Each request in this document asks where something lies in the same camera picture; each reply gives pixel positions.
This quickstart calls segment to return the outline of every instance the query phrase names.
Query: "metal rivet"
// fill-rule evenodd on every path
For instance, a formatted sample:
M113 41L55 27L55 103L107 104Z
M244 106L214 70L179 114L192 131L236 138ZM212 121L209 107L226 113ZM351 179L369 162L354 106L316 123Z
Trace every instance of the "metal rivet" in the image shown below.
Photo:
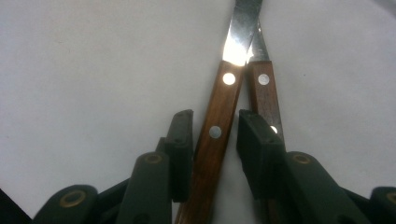
M84 202L86 197L87 193L85 193L83 190L75 189L66 193L59 201L59 205L64 208L74 207Z
M163 157L160 155L148 155L145 158L146 163L155 164L163 160Z
M231 86L235 83L235 76L232 73L226 73L223 76L223 82Z
M221 128L219 126L212 126L209 130L209 135L212 138L220 138L221 137Z
M270 83L270 77L268 77L268 75L266 74L261 74L259 75L259 83L263 86L267 85L268 83Z
M308 157L302 154L294 155L293 159L301 164L308 164L309 162L311 162Z
M387 198L388 198L388 200L390 200L392 203L396 204L396 191L387 193Z

